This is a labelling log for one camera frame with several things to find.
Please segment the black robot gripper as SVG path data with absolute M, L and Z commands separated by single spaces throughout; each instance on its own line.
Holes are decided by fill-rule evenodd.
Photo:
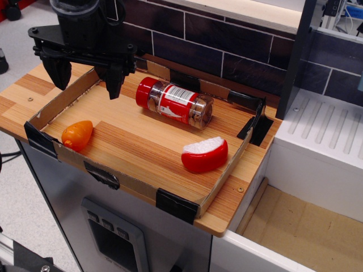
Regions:
M 125 77 L 135 72 L 137 51 L 134 42 L 115 30 L 96 12 L 83 18 L 60 15 L 57 25 L 32 27 L 28 35 L 57 88 L 67 88 L 72 62 L 91 65 L 113 100 L 119 97 Z

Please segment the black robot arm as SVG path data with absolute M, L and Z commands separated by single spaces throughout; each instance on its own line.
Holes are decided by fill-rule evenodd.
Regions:
M 32 27 L 34 53 L 54 85 L 65 90 L 71 64 L 93 66 L 110 99 L 119 97 L 125 77 L 136 70 L 137 46 L 117 33 L 126 17 L 123 1 L 51 1 L 57 25 Z

